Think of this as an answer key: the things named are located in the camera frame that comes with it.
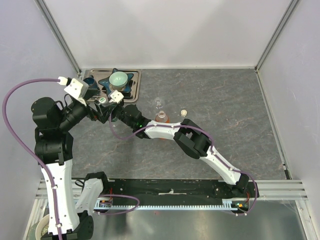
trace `gray table surface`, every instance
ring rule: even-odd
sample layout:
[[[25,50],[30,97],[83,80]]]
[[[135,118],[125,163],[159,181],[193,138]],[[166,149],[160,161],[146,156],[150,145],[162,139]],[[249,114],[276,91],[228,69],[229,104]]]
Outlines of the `gray table surface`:
[[[146,69],[137,104],[155,118],[152,100],[163,97],[171,123],[182,109],[215,139],[217,150],[235,167],[256,179],[285,179],[280,155],[253,69]],[[121,122],[115,131],[132,131]],[[163,139],[118,140],[109,125],[82,120],[74,137],[72,177],[104,171],[110,178],[219,179],[206,163],[186,156],[175,142]]]

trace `bottle cap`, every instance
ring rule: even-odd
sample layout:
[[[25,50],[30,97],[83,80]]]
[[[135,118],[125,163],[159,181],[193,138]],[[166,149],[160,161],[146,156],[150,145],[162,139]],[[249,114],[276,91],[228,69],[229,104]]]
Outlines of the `bottle cap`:
[[[187,116],[187,113],[188,113],[187,110],[184,110],[184,109],[181,110],[181,117],[184,118],[185,116]]]

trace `gray floor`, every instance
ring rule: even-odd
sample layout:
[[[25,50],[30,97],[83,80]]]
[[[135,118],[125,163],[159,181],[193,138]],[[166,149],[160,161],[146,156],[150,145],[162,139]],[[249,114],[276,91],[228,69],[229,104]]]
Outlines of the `gray floor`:
[[[187,118],[211,133],[215,147],[235,167],[256,179],[285,179],[262,94],[253,69],[147,69],[142,71],[138,108],[154,119],[151,101],[163,97],[172,123]],[[116,132],[131,130],[115,124]],[[73,177],[104,171],[110,178],[217,179],[201,160],[186,156],[163,139],[126,141],[115,138],[109,125],[82,120],[71,131]]]
[[[210,210],[93,215],[92,240],[306,240],[295,203],[257,202],[248,216]]]

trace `reflective floor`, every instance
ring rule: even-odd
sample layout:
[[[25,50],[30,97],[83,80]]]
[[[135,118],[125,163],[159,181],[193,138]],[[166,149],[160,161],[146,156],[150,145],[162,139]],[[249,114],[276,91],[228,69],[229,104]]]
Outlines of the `reflective floor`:
[[[294,202],[258,202],[241,217],[213,210],[136,210],[93,219],[92,240],[306,240]]]

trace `white wall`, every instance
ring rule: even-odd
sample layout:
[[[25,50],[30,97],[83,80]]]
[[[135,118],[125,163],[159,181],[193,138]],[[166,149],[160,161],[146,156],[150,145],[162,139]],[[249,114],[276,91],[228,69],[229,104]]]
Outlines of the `white wall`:
[[[46,0],[81,68],[255,66],[290,0]]]
[[[1,103],[7,91],[23,81],[76,75],[34,0],[1,0],[0,16]],[[31,149],[36,125],[30,107],[45,96],[63,96],[63,88],[57,83],[34,83],[14,93],[8,102],[9,121]],[[10,135],[2,117],[0,142],[0,239],[20,240],[41,171]]]
[[[320,224],[320,1],[302,0],[260,71],[289,170]]]

